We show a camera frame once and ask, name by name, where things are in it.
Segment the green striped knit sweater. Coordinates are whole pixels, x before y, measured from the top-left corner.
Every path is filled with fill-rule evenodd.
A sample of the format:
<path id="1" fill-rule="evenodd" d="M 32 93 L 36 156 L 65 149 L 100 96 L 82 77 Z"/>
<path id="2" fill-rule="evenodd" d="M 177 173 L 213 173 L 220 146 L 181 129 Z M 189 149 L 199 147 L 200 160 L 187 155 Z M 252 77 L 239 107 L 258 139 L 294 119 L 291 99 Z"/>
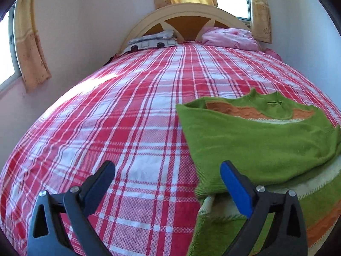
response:
<path id="1" fill-rule="evenodd" d="M 253 184 L 293 190 L 314 255 L 340 216 L 340 126 L 313 106 L 279 92 L 237 99 L 203 97 L 176 111 L 198 176 L 201 203 L 188 255 L 220 255 L 241 229 L 240 214 L 220 178 L 231 161 Z"/>

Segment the dark clothing beside bed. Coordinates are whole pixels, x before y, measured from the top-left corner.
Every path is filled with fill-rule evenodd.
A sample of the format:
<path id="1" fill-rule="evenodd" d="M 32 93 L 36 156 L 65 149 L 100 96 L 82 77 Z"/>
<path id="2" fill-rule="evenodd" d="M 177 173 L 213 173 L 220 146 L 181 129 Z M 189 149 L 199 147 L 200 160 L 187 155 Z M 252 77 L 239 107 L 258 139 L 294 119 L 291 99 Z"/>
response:
<path id="1" fill-rule="evenodd" d="M 107 63 L 105 63 L 103 66 L 106 66 L 107 64 L 112 63 L 113 60 L 118 59 L 118 58 L 120 58 L 120 57 L 121 57 L 121 54 L 116 53 L 115 55 L 113 55 L 112 57 L 110 57 L 109 61 L 107 61 Z"/>

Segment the red white plaid bedsheet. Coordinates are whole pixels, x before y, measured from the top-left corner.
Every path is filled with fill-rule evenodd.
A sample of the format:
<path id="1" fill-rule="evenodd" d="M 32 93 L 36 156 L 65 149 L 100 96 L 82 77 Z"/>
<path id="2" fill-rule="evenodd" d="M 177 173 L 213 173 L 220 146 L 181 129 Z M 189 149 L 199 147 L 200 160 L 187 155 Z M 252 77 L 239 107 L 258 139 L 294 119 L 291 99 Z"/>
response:
<path id="1" fill-rule="evenodd" d="M 116 176 L 90 223 L 114 255 L 188 255 L 201 203 L 198 176 L 176 111 L 203 97 L 279 92 L 340 110 L 289 65 L 260 51 L 184 43 L 122 55 L 73 87 L 29 128 L 1 174 L 1 229 L 27 254 L 42 190 L 81 185 L 112 161 Z"/>

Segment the yellow curtain side window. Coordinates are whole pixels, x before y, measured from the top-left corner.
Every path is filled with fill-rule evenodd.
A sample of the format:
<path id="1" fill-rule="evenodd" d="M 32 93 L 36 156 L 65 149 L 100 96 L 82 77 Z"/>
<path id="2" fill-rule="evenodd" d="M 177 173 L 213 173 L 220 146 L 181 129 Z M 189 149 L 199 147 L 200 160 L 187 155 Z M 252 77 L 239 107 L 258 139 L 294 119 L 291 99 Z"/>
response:
<path id="1" fill-rule="evenodd" d="M 14 9 L 17 61 L 27 93 L 51 78 L 35 22 L 35 0 L 17 0 Z"/>

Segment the pink cloth beside bed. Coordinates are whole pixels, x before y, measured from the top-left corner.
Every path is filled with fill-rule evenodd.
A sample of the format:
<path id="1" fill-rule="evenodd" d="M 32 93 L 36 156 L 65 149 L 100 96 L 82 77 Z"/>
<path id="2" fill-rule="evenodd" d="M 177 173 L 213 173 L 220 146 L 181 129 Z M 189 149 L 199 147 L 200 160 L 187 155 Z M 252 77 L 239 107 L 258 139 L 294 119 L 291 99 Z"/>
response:
<path id="1" fill-rule="evenodd" d="M 278 53 L 276 53 L 276 52 L 275 52 L 274 50 L 272 50 L 272 49 L 266 48 L 266 49 L 264 50 L 264 53 L 267 54 L 267 55 L 269 55 L 269 56 L 271 56 L 271 57 L 273 57 L 273 58 L 275 58 L 275 59 L 277 59 L 277 60 L 279 60 L 279 61 L 282 61 L 282 58 L 280 57 L 280 55 L 278 55 Z"/>

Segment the pink floral pillow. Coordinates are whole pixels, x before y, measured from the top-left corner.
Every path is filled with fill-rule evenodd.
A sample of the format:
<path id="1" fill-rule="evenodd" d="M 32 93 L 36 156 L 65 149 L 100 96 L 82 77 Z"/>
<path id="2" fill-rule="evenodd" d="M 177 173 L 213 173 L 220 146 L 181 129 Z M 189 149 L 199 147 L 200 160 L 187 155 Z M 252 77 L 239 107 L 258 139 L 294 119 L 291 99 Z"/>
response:
<path id="1" fill-rule="evenodd" d="M 252 33 L 246 29 L 205 27 L 203 32 L 203 45 L 261 51 L 260 45 L 253 38 Z"/>

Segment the yellow curtain right of window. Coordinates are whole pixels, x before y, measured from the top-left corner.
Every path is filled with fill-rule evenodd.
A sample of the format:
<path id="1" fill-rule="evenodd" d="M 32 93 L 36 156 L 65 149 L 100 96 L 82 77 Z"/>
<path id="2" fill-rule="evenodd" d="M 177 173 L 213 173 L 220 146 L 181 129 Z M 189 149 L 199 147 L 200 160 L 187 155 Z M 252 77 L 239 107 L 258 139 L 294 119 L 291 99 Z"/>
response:
<path id="1" fill-rule="evenodd" d="M 267 0 L 251 0 L 250 28 L 256 40 L 272 43 L 272 26 Z"/>

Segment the grey patterned pillow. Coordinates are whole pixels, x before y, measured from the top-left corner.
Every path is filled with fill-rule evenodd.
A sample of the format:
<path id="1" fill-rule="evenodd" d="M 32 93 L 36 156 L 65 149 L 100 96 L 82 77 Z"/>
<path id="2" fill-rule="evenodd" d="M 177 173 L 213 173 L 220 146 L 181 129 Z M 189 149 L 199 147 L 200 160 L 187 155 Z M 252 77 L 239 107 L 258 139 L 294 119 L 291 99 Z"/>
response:
<path id="1" fill-rule="evenodd" d="M 128 41 L 122 54 L 147 49 L 159 49 L 177 46 L 178 41 L 173 30 L 166 30 L 159 33 L 145 35 Z"/>

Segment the cream wooden arched headboard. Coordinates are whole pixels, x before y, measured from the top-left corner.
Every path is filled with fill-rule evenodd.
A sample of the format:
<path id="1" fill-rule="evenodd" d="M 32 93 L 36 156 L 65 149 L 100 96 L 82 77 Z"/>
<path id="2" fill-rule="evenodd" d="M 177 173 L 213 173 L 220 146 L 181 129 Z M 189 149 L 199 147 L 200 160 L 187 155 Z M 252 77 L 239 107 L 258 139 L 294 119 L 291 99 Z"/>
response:
<path id="1" fill-rule="evenodd" d="M 145 16 L 123 41 L 119 52 L 128 46 L 128 41 L 145 35 L 171 29 L 178 42 L 200 42 L 203 27 L 251 29 L 234 15 L 214 6 L 201 3 L 177 3 L 168 5 Z"/>

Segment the side window aluminium frame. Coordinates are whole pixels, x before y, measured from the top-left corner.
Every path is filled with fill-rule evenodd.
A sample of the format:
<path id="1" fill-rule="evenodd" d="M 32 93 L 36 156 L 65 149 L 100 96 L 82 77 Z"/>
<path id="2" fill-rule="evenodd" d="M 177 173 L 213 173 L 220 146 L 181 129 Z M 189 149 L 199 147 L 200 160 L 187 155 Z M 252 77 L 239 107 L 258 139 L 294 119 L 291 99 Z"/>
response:
<path id="1" fill-rule="evenodd" d="M 14 39 L 15 6 L 16 3 L 13 3 L 1 21 L 1 91 L 4 91 L 21 76 Z"/>

